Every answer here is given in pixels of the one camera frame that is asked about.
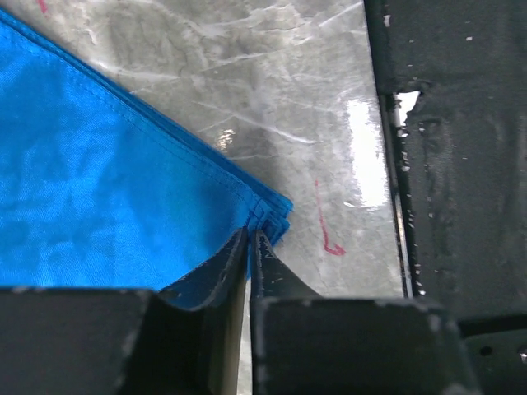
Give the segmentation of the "blue cloth napkin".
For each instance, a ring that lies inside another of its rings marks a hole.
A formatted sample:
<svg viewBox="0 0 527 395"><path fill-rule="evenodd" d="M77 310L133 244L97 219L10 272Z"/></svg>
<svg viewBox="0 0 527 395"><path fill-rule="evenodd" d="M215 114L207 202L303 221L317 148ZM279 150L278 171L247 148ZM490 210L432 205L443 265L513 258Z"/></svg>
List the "blue cloth napkin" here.
<svg viewBox="0 0 527 395"><path fill-rule="evenodd" d="M162 290L289 199L8 12L1 283Z"/></svg>

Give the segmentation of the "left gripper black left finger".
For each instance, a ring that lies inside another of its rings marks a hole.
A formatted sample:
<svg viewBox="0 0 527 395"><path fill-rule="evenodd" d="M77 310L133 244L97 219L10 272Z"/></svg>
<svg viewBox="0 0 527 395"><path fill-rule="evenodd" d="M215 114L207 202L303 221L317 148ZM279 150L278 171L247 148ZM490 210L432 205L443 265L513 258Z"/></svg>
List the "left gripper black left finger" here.
<svg viewBox="0 0 527 395"><path fill-rule="evenodd" d="M171 286L1 291L4 394L233 394L248 233Z"/></svg>

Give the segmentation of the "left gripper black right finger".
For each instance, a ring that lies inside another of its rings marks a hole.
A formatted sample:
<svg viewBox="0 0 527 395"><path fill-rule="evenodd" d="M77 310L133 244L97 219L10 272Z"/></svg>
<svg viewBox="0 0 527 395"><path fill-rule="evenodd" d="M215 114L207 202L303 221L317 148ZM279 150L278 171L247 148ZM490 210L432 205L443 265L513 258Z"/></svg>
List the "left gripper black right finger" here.
<svg viewBox="0 0 527 395"><path fill-rule="evenodd" d="M422 298L323 297L251 240L256 394L479 394L454 319Z"/></svg>

